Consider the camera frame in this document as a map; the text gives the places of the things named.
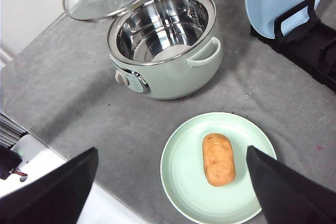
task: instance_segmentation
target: white wall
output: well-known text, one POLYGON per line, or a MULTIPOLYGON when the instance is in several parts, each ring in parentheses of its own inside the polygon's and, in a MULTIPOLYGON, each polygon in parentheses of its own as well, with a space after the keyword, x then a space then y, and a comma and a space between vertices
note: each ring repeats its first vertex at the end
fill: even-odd
POLYGON ((1 0, 1 58, 15 56, 62 12, 62 0, 1 0))

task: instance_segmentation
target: plate rim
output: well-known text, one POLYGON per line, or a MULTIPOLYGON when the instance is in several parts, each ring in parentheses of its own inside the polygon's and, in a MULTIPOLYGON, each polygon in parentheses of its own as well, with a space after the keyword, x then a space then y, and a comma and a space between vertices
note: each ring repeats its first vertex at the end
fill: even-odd
MULTIPOLYGON (((271 150, 272 150, 272 153, 274 155, 274 159, 277 160, 277 154, 274 150, 274 147, 271 143, 271 141, 269 140, 269 138, 267 137, 267 135, 253 122, 251 122, 250 120, 240 116, 240 115, 236 115, 236 114, 233 114, 233 113, 229 113, 229 112, 208 112, 208 113, 203 113, 203 114, 200 114, 200 115, 197 115, 197 116, 194 116, 190 119, 188 119, 187 121, 185 121, 184 123, 182 123, 179 127, 177 127, 174 132, 170 135, 170 137, 168 138, 167 142, 165 143, 164 145, 164 148, 163 148, 163 151, 162 151, 162 154, 161 154, 161 160, 160 160, 160 178, 161 178, 161 184, 162 184, 162 187, 164 189, 164 192, 167 196, 167 198, 169 199, 170 203, 175 207, 175 209, 181 213, 184 217, 186 217, 187 219, 195 222, 195 223, 198 223, 198 224, 209 224, 209 223, 206 223, 206 222, 201 222, 199 220, 196 220, 194 219, 193 217, 187 215, 185 212, 183 212, 176 204, 175 202, 171 199, 169 193, 167 192, 167 189, 166 189, 166 186, 164 184, 164 180, 163 180, 163 177, 162 177, 162 163, 163 163, 163 155, 165 154, 165 150, 166 150, 166 147, 168 146, 169 142, 171 141, 172 139, 172 136, 175 135, 175 133, 180 129, 182 128, 185 124, 187 124, 188 122, 198 118, 198 117, 201 117, 201 116, 206 116, 206 115, 218 115, 218 114, 221 114, 221 115, 229 115, 229 116, 232 116, 232 117, 236 117, 236 118, 240 118, 240 119, 243 119, 245 120, 246 122, 252 124, 267 140, 268 140, 268 143, 271 147, 271 150)), ((242 224, 250 219, 252 219, 253 217, 255 217, 258 213, 261 212, 261 206, 259 206, 259 208, 257 209, 257 211, 255 211, 252 215, 248 216, 247 218, 243 219, 243 220, 240 220, 238 222, 233 222, 231 224, 242 224)))

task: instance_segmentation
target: gray mat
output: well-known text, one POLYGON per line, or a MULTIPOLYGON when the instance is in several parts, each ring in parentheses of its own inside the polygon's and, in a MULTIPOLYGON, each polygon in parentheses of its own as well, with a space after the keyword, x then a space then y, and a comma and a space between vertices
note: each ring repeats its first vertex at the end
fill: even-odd
MULTIPOLYGON (((65 158, 95 146, 97 182, 149 223, 191 223, 166 198, 160 157, 171 133, 205 112, 257 124, 280 161, 336 191, 336 94, 249 35, 244 0, 215 0, 225 59, 205 87, 150 100, 114 80, 110 22, 61 16, 1 71, 1 112, 65 158)), ((336 0, 318 14, 336 28, 336 0)), ((258 214, 248 223, 266 223, 258 214)))

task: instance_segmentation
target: black dish rack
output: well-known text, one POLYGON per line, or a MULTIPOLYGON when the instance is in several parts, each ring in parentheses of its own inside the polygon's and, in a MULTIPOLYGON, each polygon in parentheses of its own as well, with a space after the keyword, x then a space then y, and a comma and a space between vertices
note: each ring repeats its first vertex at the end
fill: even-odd
POLYGON ((321 22, 314 5, 315 0, 304 0, 277 17, 274 21, 275 39, 260 35, 252 25, 250 32, 336 92, 336 30, 321 22), (284 36, 282 22, 306 7, 309 20, 284 36))

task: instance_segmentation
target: stainless steel inner pot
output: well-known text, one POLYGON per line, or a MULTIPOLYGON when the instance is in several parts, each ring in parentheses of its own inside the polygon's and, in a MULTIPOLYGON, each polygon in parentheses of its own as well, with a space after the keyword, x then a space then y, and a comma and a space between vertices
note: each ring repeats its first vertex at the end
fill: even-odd
POLYGON ((201 43, 215 17, 213 0, 148 0, 113 22, 109 48, 125 63, 163 63, 201 43))

